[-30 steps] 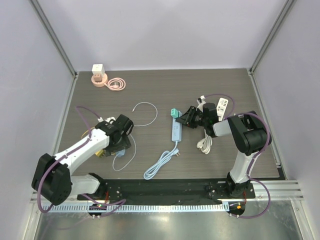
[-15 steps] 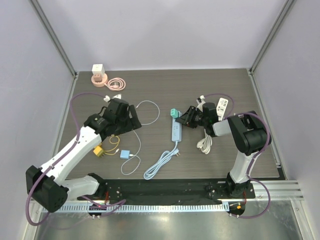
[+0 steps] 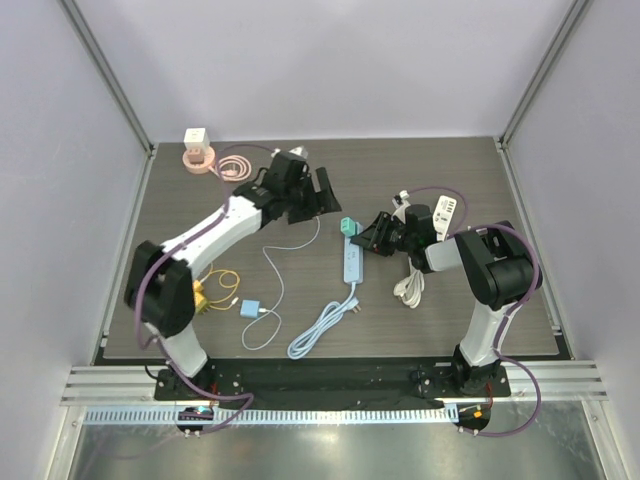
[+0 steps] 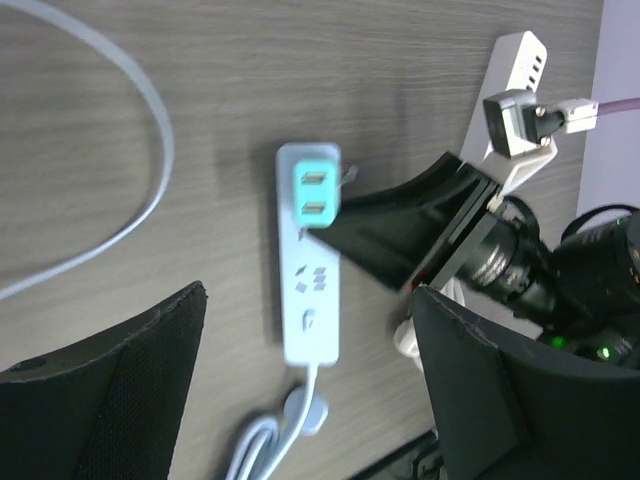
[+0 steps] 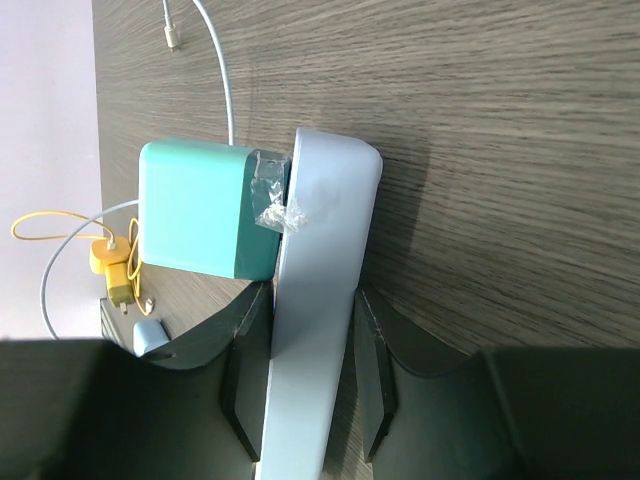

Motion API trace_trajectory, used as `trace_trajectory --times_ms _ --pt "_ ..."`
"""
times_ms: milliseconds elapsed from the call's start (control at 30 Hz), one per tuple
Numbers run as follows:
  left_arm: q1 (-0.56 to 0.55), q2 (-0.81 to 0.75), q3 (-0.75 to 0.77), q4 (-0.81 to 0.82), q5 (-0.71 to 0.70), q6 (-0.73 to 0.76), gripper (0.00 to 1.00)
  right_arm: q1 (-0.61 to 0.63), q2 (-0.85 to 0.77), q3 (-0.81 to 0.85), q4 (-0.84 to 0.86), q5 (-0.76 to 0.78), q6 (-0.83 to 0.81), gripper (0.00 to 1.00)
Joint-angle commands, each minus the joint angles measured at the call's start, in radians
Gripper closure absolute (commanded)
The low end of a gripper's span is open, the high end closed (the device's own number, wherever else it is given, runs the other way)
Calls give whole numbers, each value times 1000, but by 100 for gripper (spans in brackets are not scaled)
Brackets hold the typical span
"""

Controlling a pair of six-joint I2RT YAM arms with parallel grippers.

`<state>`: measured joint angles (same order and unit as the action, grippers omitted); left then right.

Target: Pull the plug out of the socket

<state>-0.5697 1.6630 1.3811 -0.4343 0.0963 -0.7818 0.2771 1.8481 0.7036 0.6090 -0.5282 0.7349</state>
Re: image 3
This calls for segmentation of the green plug adapter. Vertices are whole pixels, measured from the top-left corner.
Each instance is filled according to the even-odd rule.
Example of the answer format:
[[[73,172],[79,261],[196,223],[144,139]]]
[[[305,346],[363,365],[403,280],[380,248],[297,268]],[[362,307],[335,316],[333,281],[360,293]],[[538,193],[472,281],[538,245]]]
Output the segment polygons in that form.
[[[340,231],[346,238],[351,238],[361,232],[361,224],[351,217],[344,217],[340,221]]]

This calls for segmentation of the white power strip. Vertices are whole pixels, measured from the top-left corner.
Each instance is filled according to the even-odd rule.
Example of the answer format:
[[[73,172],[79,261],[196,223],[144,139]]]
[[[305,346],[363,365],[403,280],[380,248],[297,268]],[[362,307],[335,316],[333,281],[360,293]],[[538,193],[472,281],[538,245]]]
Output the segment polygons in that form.
[[[434,228],[438,241],[443,241],[449,232],[458,201],[447,195],[441,195],[434,212]],[[398,281],[393,288],[393,295],[406,307],[415,309],[421,302],[425,288],[424,274],[416,269],[411,260],[407,260],[408,275]]]

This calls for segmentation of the blue power strip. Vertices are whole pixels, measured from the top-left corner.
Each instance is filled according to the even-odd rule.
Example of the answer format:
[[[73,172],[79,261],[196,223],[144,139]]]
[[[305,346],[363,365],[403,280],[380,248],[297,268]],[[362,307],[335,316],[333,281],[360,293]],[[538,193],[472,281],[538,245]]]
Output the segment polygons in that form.
[[[306,357],[322,336],[338,325],[346,313],[361,310],[356,289],[364,280],[364,252],[361,247],[353,243],[353,239],[353,236],[344,239],[342,279],[349,288],[346,298],[342,301],[329,302],[313,325],[289,344],[287,356],[290,360]]]

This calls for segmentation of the pink round socket base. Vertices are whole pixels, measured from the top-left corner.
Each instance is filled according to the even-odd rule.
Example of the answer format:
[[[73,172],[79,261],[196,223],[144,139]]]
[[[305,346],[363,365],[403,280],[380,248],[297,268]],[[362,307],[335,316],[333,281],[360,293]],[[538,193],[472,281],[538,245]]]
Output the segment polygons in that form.
[[[225,182],[239,183],[248,180],[252,173],[251,162],[241,155],[218,158],[213,148],[187,149],[182,155],[186,170],[194,175],[212,173]]]

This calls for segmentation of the blue charger with white cable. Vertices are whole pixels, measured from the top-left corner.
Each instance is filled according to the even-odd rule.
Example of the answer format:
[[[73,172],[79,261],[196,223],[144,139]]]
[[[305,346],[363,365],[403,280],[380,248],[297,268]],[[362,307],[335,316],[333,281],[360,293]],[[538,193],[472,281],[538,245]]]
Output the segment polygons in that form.
[[[281,315],[279,314],[279,312],[277,311],[278,307],[280,306],[282,300],[284,299],[285,296],[285,291],[286,291],[286,286],[285,286],[285,282],[283,279],[283,276],[280,272],[280,270],[278,269],[278,267],[276,266],[276,264],[274,263],[273,259],[271,258],[271,256],[269,255],[269,252],[271,250],[274,251],[284,251],[284,252],[293,252],[293,251],[298,251],[301,249],[304,249],[305,247],[311,245],[318,237],[319,233],[320,233],[320,229],[321,229],[321,221],[318,217],[315,218],[315,224],[316,224],[316,229],[315,232],[313,234],[313,236],[306,241],[305,243],[298,245],[298,246],[275,246],[275,245],[265,245],[262,247],[262,254],[265,258],[265,260],[267,261],[267,263],[269,264],[269,266],[271,267],[271,269],[273,270],[276,279],[278,280],[279,286],[280,286],[280,293],[279,296],[277,298],[277,300],[275,301],[275,303],[270,307],[270,308],[266,308],[266,307],[262,307],[261,303],[257,300],[243,300],[241,307],[240,307],[240,315],[242,318],[246,318],[249,319],[250,322],[243,328],[242,332],[241,332],[241,344],[242,347],[250,352],[255,352],[255,351],[260,351],[264,348],[266,348],[267,346],[269,346],[273,340],[276,338],[276,336],[278,335],[281,327],[282,327],[282,323],[283,323],[283,319],[281,317]],[[246,336],[248,331],[256,326],[261,320],[267,318],[268,316],[274,316],[277,319],[277,325],[275,327],[275,330],[273,331],[273,333],[269,336],[269,338],[264,341],[263,343],[261,343],[260,345],[257,346],[250,346]]]

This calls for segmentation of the yellow charger with cable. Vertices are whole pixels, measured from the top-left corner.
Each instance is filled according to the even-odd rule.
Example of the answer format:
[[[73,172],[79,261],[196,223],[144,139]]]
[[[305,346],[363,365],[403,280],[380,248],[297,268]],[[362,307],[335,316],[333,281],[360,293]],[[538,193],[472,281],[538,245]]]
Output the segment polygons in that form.
[[[217,280],[216,292],[221,294],[220,298],[214,300],[209,299],[206,292],[206,283],[211,279]],[[240,286],[240,276],[234,270],[218,269],[215,268],[213,264],[211,264],[208,271],[201,278],[193,281],[192,286],[194,293],[201,292],[209,300],[210,306],[206,312],[229,311],[237,304],[239,300],[237,291]]]

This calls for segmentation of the yellow dual USB adapter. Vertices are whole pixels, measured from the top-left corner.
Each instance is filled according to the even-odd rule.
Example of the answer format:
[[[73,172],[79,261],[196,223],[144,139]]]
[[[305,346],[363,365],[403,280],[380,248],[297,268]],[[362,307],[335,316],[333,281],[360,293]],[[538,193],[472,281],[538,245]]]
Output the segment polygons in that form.
[[[201,292],[194,293],[195,313],[202,314],[206,312],[210,306],[209,300]]]

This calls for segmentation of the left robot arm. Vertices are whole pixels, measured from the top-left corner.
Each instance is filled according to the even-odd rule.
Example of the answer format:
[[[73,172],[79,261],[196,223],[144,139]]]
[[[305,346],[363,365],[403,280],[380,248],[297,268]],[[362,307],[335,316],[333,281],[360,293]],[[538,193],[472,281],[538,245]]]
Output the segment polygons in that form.
[[[148,328],[188,398],[205,397],[212,375],[193,319],[193,283],[219,256],[269,223],[286,218],[296,224],[342,207],[326,168],[309,169],[294,151],[277,150],[261,177],[237,186],[220,208],[186,232],[155,244],[140,243],[133,254],[124,302],[136,330]]]

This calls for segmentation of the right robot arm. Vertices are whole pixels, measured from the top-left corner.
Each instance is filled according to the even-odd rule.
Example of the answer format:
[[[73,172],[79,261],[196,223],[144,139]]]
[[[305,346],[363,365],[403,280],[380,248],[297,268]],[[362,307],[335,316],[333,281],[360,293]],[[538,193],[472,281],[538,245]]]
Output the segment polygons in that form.
[[[464,269],[475,304],[468,330],[454,349],[451,383],[466,396],[484,391],[498,374],[511,321],[542,284],[539,261],[526,237],[501,221],[440,241],[431,209],[417,204],[405,209],[403,219],[379,213],[352,242],[384,257],[403,252],[423,274]]]

